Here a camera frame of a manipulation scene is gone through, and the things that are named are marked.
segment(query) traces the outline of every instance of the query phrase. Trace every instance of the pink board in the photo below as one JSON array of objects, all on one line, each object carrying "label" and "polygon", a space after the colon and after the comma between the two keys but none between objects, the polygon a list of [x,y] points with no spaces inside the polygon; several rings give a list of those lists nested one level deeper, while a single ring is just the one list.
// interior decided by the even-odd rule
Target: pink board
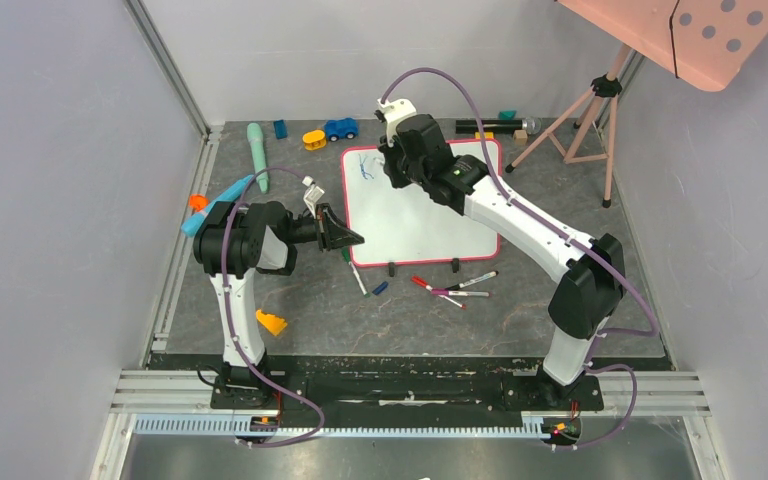
[{"label": "pink board", "polygon": [[[559,0],[670,72],[676,0]],[[720,91],[768,33],[768,0],[681,0],[673,17],[678,76]]]}]

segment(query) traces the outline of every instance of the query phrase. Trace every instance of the blue toy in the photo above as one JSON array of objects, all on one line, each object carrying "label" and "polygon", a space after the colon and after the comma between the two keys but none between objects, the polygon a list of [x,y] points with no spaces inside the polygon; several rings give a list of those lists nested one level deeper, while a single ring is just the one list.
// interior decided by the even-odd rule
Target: blue toy
[{"label": "blue toy", "polygon": [[278,140],[287,138],[287,124],[284,120],[275,120],[272,122],[272,127],[275,129],[275,138]]},{"label": "blue toy", "polygon": [[357,122],[353,118],[325,122],[325,136],[332,142],[341,138],[355,138],[357,134]]}]

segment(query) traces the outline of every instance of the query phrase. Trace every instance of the orange plug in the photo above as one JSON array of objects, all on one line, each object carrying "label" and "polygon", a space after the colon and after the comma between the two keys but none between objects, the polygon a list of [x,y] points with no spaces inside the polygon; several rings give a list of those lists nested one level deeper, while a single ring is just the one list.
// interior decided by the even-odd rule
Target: orange plug
[{"label": "orange plug", "polygon": [[195,194],[190,195],[190,201],[188,203],[195,211],[200,212],[207,208],[210,201],[204,195]]}]

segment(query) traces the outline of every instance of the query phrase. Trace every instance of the cable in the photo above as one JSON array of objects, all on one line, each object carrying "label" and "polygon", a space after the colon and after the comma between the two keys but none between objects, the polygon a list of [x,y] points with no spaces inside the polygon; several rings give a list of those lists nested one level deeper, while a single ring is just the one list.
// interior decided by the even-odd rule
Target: cable
[{"label": "cable", "polygon": [[[652,309],[646,303],[646,300],[643,298],[643,295],[641,295],[640,292],[638,292],[637,289],[634,288],[634,285],[632,285],[631,282],[629,282],[628,279],[625,278],[625,276],[623,276],[619,271],[617,271],[617,269],[615,269],[611,264],[605,261],[604,258],[600,257],[596,252],[594,252],[589,247],[582,244],[575,238],[571,238],[570,235],[568,235],[562,229],[556,227],[554,224],[552,224],[552,222],[538,215],[537,212],[531,210],[522,202],[518,201],[516,198],[511,199],[511,195],[507,192],[507,190],[505,190],[505,188],[502,186],[501,180],[499,180],[499,174],[496,172],[496,167],[493,165],[493,162],[490,161],[490,153],[487,151],[487,138],[484,135],[484,124],[481,122],[481,115],[478,113],[478,107],[475,105],[475,102],[472,100],[472,97],[466,91],[466,88],[464,88],[464,86],[461,85],[460,82],[458,82],[454,77],[452,77],[448,73],[442,70],[438,70],[436,68],[431,68],[431,67],[414,68],[414,69],[408,70],[407,72],[401,74],[398,78],[396,78],[396,80],[394,80],[393,83],[390,84],[389,87],[387,87],[387,90],[384,91],[384,94],[381,95],[380,102],[382,104],[386,102],[387,97],[390,96],[390,93],[393,92],[393,89],[395,89],[396,86],[402,83],[404,79],[417,73],[431,73],[431,74],[443,77],[461,92],[461,95],[463,95],[464,100],[466,100],[466,103],[469,104],[469,108],[472,110],[472,114],[475,117],[475,123],[478,126],[478,132],[481,134],[480,135],[481,151],[484,154],[484,161],[487,164],[487,170],[490,172],[490,178],[493,180],[493,184],[496,186],[496,190],[502,195],[502,197],[506,201],[510,201],[512,205],[516,206],[526,215],[530,216],[535,221],[537,221],[538,223],[540,223],[541,225],[543,225],[544,227],[548,228],[550,231],[554,232],[556,235],[561,237],[564,240],[564,242],[569,243],[570,245],[578,248],[579,250],[583,251],[588,257],[592,258],[596,263],[599,264],[599,266],[601,266],[606,271],[608,271],[608,273],[610,273],[611,276],[614,277],[614,279],[618,281],[620,285],[622,285],[623,288],[626,289],[626,291],[628,291],[628,293],[632,296],[632,298],[634,298],[637,304],[640,305],[640,308],[643,309],[643,313],[646,315],[646,319],[649,320],[649,327],[650,327],[649,331],[634,330],[630,328],[603,328],[602,330],[597,332],[597,335],[599,336],[596,337],[596,339],[593,341],[593,344],[590,346],[590,350],[587,353],[587,358],[585,359],[585,364],[590,363],[590,359],[593,356],[595,347],[599,344],[599,339],[609,333],[623,333],[626,335],[634,335],[639,337],[658,336],[661,329],[660,329],[660,326],[658,325],[658,320],[655,318],[655,312],[652,311]],[[614,435],[616,435],[620,430],[625,428],[626,424],[628,423],[628,419],[631,417],[631,412],[634,410],[634,404],[637,401],[637,377],[635,377],[634,371],[631,369],[631,367],[625,364],[609,365],[607,367],[603,367],[597,370],[593,370],[590,367],[584,368],[584,371],[591,375],[596,375],[599,373],[613,371],[613,370],[625,370],[631,376],[631,385],[632,385],[631,403],[629,403],[628,411],[626,412],[622,420],[620,420],[620,422],[610,432],[608,432],[607,434],[597,439],[584,442],[580,445],[569,446],[569,447],[553,447],[553,448],[577,450],[579,448],[584,448],[591,445],[597,445],[599,443],[602,443],[605,440],[613,438]]]},{"label": "cable", "polygon": [[207,385],[211,389],[216,387],[216,381],[208,382],[206,378],[201,374],[202,370],[210,370],[211,372],[215,373],[217,376],[222,375],[219,373],[219,369],[216,367],[211,367],[210,365],[196,365],[196,375],[199,377],[199,380],[201,380],[201,383]]},{"label": "cable", "polygon": [[[436,68],[431,67],[419,67],[414,68],[412,70],[408,70],[407,72],[401,74],[396,80],[393,81],[392,84],[390,84],[389,87],[387,87],[387,90],[384,91],[384,94],[381,96],[381,103],[384,103],[387,101],[387,97],[392,93],[393,89],[396,88],[404,79],[410,77],[411,75],[414,75],[416,73],[432,73],[434,75],[438,75],[440,77],[445,78],[448,80],[452,85],[455,86],[460,92],[461,95],[463,95],[464,99],[466,100],[466,103],[469,104],[469,108],[472,110],[472,114],[475,117],[476,125],[478,126],[478,131],[481,134],[481,151],[484,153],[484,161],[487,163],[487,170],[490,172],[490,178],[493,180],[493,184],[496,185],[496,190],[502,195],[502,197],[506,201],[510,201],[512,205],[515,205],[518,209],[520,209],[522,212],[536,220],[538,223],[543,225],[544,227],[548,228],[550,231],[561,237],[564,242],[569,243],[570,245],[574,246],[575,248],[578,248],[582,252],[584,252],[588,257],[592,258],[596,263],[599,264],[602,268],[608,271],[608,273],[611,274],[614,279],[616,279],[620,285],[623,286],[623,288],[628,291],[628,293],[634,298],[634,300],[637,302],[638,305],[640,305],[640,308],[643,309],[643,313],[646,315],[646,319],[649,320],[649,331],[643,331],[643,330],[634,330],[630,328],[604,328],[598,332],[599,335],[606,335],[609,333],[622,333],[626,335],[634,335],[639,337],[657,337],[660,333],[660,327],[658,326],[658,320],[655,318],[655,312],[652,311],[652,309],[649,307],[649,305],[646,303],[646,300],[643,298],[643,296],[640,294],[640,292],[637,291],[636,288],[634,288],[634,285],[629,282],[625,276],[623,276],[620,272],[617,271],[610,263],[605,261],[604,258],[600,257],[596,252],[590,249],[590,247],[582,244],[575,238],[570,237],[569,234],[564,232],[562,229],[555,226],[552,222],[546,220],[537,212],[531,210],[526,205],[524,205],[522,202],[517,200],[516,198],[511,200],[511,194],[508,193],[507,190],[502,186],[501,181],[499,180],[499,174],[496,172],[496,167],[493,166],[493,162],[490,161],[490,153],[487,151],[487,139],[484,135],[484,124],[481,122],[481,115],[478,113],[478,107],[475,106],[475,102],[472,100],[472,97],[469,95],[469,93],[466,91],[463,85],[461,85],[460,82],[458,82],[454,77],[449,75],[448,73],[438,70]],[[589,362],[589,358],[592,357],[592,352],[594,351],[596,345],[598,345],[598,337],[597,340],[593,342],[593,345],[590,348],[590,351],[588,352],[588,359],[587,362]]]},{"label": "cable", "polygon": [[572,440],[573,442],[577,442],[578,441],[577,438],[571,437],[571,436],[567,435],[566,433],[564,433],[563,430],[558,430],[557,432],[558,432],[558,435],[566,438],[567,440]]},{"label": "cable", "polygon": [[617,423],[614,428],[611,429],[610,432],[602,435],[599,438],[594,438],[593,440],[588,440],[583,443],[579,443],[576,445],[553,445],[552,450],[564,450],[564,451],[573,451],[573,450],[579,450],[582,448],[592,447],[594,445],[598,445],[602,442],[608,441],[612,438],[614,438],[620,430],[623,430],[626,425],[628,425],[628,421],[631,418],[631,412],[634,411],[634,405],[637,403],[637,377],[634,375],[634,370],[632,370],[631,367],[624,363],[617,363],[615,365],[609,365],[607,367],[599,368],[596,370],[592,370],[590,368],[585,368],[584,371],[591,374],[591,375],[598,375],[600,373],[605,372],[612,372],[614,370],[625,370],[628,372],[629,376],[631,377],[631,401],[628,404],[628,410],[626,410],[625,415],[623,418]]},{"label": "cable", "polygon": [[237,350],[237,353],[240,354],[240,357],[242,357],[243,361],[246,363],[246,367],[251,370],[252,373],[255,374],[257,378],[259,378],[263,383],[269,385],[270,387],[274,388],[275,390],[278,390],[279,392],[294,398],[305,405],[309,406],[313,409],[313,411],[316,412],[317,415],[319,415],[319,424],[311,431],[303,433],[301,435],[288,438],[286,440],[281,440],[279,442],[273,442],[273,443],[254,443],[250,444],[253,448],[275,448],[275,447],[284,447],[287,445],[293,445],[299,442],[303,442],[307,440],[308,438],[312,437],[316,434],[319,430],[322,429],[323,426],[325,426],[325,412],[322,411],[321,408],[319,408],[319,405],[313,403],[311,400],[308,400],[307,398],[296,394],[296,392],[292,392],[281,385],[278,385],[277,383],[273,382],[269,379],[266,375],[261,373],[252,363],[251,360],[249,360],[249,357],[246,356],[246,354],[243,352],[243,347],[240,345],[239,337],[237,336],[237,331],[234,328],[234,322],[231,319],[231,285],[228,283],[228,243],[229,239],[231,238],[231,228],[234,223],[234,218],[237,216],[237,211],[240,209],[240,207],[245,204],[243,199],[246,196],[246,193],[249,191],[252,185],[255,183],[255,179],[257,179],[258,176],[260,176],[263,173],[274,171],[274,170],[280,170],[283,172],[287,172],[290,174],[293,174],[300,179],[304,179],[305,176],[301,173],[287,167],[266,167],[257,173],[255,173],[251,180],[246,184],[246,188],[243,189],[243,193],[240,195],[240,199],[237,200],[237,203],[234,205],[234,208],[231,209],[231,213],[228,215],[227,224],[225,225],[225,235],[222,238],[222,287],[224,289],[224,299],[225,299],[225,319],[228,323],[228,332],[231,335],[231,340],[234,342],[234,349]]}]

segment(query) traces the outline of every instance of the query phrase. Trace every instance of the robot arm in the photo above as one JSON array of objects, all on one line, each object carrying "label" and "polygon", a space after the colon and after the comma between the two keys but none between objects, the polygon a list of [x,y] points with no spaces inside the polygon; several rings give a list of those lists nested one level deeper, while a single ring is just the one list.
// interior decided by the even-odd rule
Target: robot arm
[{"label": "robot arm", "polygon": [[[231,294],[231,320],[246,356],[259,365],[265,354],[255,318],[253,277],[255,271],[270,275],[290,275],[296,266],[295,244],[317,242],[320,250],[332,250],[363,243],[363,237],[349,230],[327,203],[310,203],[315,213],[293,217],[279,202],[255,203],[234,220],[228,239],[228,284]],[[193,254],[210,277],[222,305],[221,257],[227,219],[234,204],[217,202],[196,234]],[[224,308],[222,329],[225,338],[223,360],[232,369],[245,369],[246,363],[234,346]],[[250,378],[244,373],[240,383]]]},{"label": "robot arm", "polygon": [[[574,388],[596,331],[623,296],[622,287],[583,251],[506,200],[489,176],[487,165],[471,155],[456,157],[440,126],[417,114],[405,99],[380,103],[376,116],[386,125],[378,149],[394,188],[416,183],[431,199],[499,232],[534,259],[558,283],[549,315],[556,325],[549,354],[538,374],[546,375],[557,394]],[[520,203],[624,272],[622,245],[612,236],[599,240],[564,225],[522,197],[504,181],[501,187]]]}]

